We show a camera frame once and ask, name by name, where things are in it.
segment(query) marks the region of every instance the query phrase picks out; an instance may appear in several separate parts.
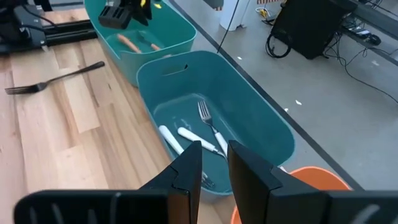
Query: fork on table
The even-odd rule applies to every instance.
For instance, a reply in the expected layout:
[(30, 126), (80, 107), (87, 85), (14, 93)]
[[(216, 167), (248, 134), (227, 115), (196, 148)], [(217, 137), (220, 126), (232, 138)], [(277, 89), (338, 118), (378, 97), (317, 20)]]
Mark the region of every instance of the fork on table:
[(52, 79), (48, 80), (47, 82), (40, 82), (40, 83), (37, 83), (35, 85), (29, 85), (29, 86), (6, 88), (6, 93), (8, 95), (37, 93), (37, 92), (40, 92), (40, 91), (46, 89), (47, 86), (50, 83), (54, 82), (55, 80), (59, 80), (61, 78), (65, 78), (65, 77), (68, 77), (68, 76), (76, 75), (76, 74), (79, 74), (79, 73), (89, 72), (89, 71), (95, 70), (97, 68), (101, 68), (103, 66), (105, 66), (105, 63), (103, 61), (100, 61), (100, 62), (97, 62), (97, 63), (92, 64), (90, 66), (87, 66), (85, 68), (82, 68), (80, 70), (68, 73), (66, 75), (62, 75), (60, 77), (52, 78)]

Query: metal fork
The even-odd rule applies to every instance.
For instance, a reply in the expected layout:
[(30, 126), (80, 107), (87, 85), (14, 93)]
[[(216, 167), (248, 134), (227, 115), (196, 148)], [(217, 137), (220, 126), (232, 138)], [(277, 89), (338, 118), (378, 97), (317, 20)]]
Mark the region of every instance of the metal fork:
[(35, 85), (30, 85), (30, 86), (6, 88), (6, 93), (8, 95), (37, 93), (37, 92), (40, 92), (40, 91), (46, 89), (47, 86), (50, 83), (54, 82), (55, 80), (59, 80), (61, 78), (65, 78), (65, 77), (68, 77), (68, 76), (71, 76), (71, 75), (76, 75), (76, 74), (79, 74), (79, 73), (89, 72), (89, 71), (92, 71), (94, 69), (101, 68), (103, 66), (105, 66), (105, 63), (103, 61), (100, 61), (100, 62), (97, 62), (97, 63), (92, 64), (90, 66), (87, 66), (85, 68), (82, 68), (80, 70), (77, 70), (75, 72), (71, 72), (69, 74), (62, 75), (60, 77), (52, 78), (52, 79), (48, 80), (47, 82), (40, 82), (40, 83), (37, 83)]
[(145, 39), (145, 37), (141, 34), (140, 31), (138, 31), (137, 36), (138, 36), (138, 41), (139, 42), (142, 42), (142, 43), (152, 47), (152, 49), (154, 49), (154, 50), (160, 50), (160, 47), (158, 47), (157, 45), (151, 43), (149, 40)]
[(204, 100), (199, 101), (198, 108), (199, 108), (199, 115), (200, 115), (201, 120), (205, 124), (207, 124), (211, 127), (214, 135), (216, 136), (218, 144), (221, 146), (225, 156), (227, 156), (228, 155), (228, 144), (225, 141), (224, 137), (221, 135), (221, 133), (213, 126), (213, 119), (211, 117), (209, 109), (207, 108), (206, 102)]

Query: silver fork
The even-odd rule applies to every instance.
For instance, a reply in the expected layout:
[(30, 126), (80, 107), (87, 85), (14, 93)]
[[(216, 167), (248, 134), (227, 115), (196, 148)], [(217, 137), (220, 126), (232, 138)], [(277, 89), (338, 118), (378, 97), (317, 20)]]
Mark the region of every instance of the silver fork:
[(20, 86), (20, 87), (6, 88), (6, 93), (8, 95), (37, 93), (37, 92), (40, 92), (42, 90), (45, 90), (50, 83), (52, 83), (52, 82), (54, 82), (56, 80), (59, 80), (61, 78), (65, 78), (65, 77), (68, 77), (68, 76), (71, 76), (71, 75), (76, 75), (76, 74), (79, 74), (79, 73), (90, 72), (90, 71), (92, 71), (94, 69), (101, 68), (103, 66), (105, 66), (105, 63), (103, 61), (100, 61), (100, 62), (97, 62), (97, 63), (92, 64), (90, 66), (87, 66), (85, 68), (82, 68), (80, 70), (71, 72), (69, 74), (62, 75), (60, 77), (52, 78), (52, 79), (50, 79), (50, 80), (48, 80), (46, 82), (40, 82), (40, 83), (36, 83), (34, 85), (29, 85), (29, 86)]
[(225, 141), (224, 137), (221, 135), (221, 133), (213, 126), (213, 119), (211, 117), (209, 109), (207, 108), (206, 102), (204, 100), (199, 101), (198, 108), (199, 108), (199, 115), (200, 115), (201, 120), (205, 124), (207, 124), (211, 127), (214, 135), (216, 136), (218, 144), (221, 146), (225, 156), (227, 156), (228, 155), (228, 144)]

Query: white utensil handle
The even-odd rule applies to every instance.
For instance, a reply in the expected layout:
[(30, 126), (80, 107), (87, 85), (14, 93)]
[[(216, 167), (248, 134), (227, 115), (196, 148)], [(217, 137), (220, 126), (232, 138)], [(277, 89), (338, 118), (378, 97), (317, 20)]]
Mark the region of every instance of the white utensil handle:
[(279, 168), (280, 168), (281, 170), (283, 170), (283, 171), (287, 172), (287, 171), (285, 170), (285, 168), (284, 168), (284, 167), (280, 166)]
[(216, 150), (216, 146), (212, 145), (212, 143), (197, 136), (196, 134), (194, 134), (193, 132), (191, 132), (190, 130), (188, 130), (186, 128), (183, 128), (183, 127), (178, 128), (177, 132), (179, 133), (179, 135), (181, 135), (182, 137), (184, 137), (190, 141), (201, 141), (201, 146), (204, 147), (205, 149), (208, 149), (210, 151)]
[(169, 131), (169, 129), (161, 125), (159, 126), (159, 131), (162, 133), (163, 138), (173, 147), (174, 151), (180, 155), (184, 149), (181, 147), (180, 143), (176, 140), (176, 138), (173, 136), (173, 134)]
[(220, 144), (225, 156), (228, 156), (228, 143), (225, 141), (225, 139), (221, 135), (221, 133), (216, 133), (215, 136), (216, 136), (218, 144)]

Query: black equipment box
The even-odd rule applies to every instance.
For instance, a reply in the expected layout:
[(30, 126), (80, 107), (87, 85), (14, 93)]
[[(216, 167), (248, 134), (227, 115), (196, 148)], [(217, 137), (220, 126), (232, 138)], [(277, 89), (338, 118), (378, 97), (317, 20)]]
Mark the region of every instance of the black equipment box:
[(347, 0), (287, 0), (271, 35), (307, 59), (322, 55), (345, 15), (356, 9)]

